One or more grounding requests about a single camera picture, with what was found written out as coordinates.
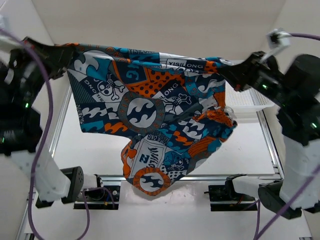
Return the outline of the colourful patterned shorts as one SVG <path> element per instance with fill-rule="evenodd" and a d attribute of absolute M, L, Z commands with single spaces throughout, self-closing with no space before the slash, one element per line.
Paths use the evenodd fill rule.
<path fill-rule="evenodd" d="M 202 165 L 237 126 L 221 57 L 71 43 L 67 68 L 84 133 L 129 139 L 123 176 L 149 196 Z"/>

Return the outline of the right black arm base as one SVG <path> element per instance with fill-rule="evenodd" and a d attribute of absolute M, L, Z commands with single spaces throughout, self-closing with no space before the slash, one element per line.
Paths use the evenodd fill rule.
<path fill-rule="evenodd" d="M 208 186 L 208 190 L 204 192 L 208 195 L 210 201 L 211 212 L 241 212 L 241 211 L 257 211 L 257 200 L 244 193 L 235 191 L 232 180 L 239 177 L 246 177 L 246 174 L 235 174 L 228 176 L 224 184 L 212 184 Z"/>

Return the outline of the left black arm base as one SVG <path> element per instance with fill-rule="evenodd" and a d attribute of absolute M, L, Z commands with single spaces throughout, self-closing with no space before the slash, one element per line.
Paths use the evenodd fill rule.
<path fill-rule="evenodd" d="M 85 175 L 83 190 L 73 204 L 74 210 L 85 210 L 85 200 L 89 210 L 118 210 L 121 182 L 100 175 Z"/>

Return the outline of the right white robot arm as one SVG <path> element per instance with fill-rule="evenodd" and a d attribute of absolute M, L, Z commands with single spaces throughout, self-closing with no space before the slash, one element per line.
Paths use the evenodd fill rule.
<path fill-rule="evenodd" d="M 219 69 L 237 92 L 253 88 L 278 106 L 277 119 L 285 144 L 284 179 L 273 182 L 236 174 L 227 177 L 224 193 L 230 200 L 248 195 L 290 220 L 302 211 L 320 211 L 320 59 L 297 55 L 285 73 L 274 56 L 262 51 L 245 61 Z"/>

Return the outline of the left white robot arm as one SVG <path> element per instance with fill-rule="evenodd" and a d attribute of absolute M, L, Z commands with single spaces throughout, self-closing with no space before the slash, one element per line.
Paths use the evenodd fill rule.
<path fill-rule="evenodd" d="M 36 207 L 50 207 L 60 200 L 73 203 L 81 193 L 100 200 L 105 188 L 98 175 L 85 174 L 79 166 L 60 169 L 46 145 L 47 130 L 41 128 L 41 115 L 32 105 L 45 80 L 64 75 L 76 46 L 45 45 L 29 37 L 22 44 L 1 37 L 0 47 L 10 54 L 0 65 L 0 152 L 27 175 L 37 191 Z"/>

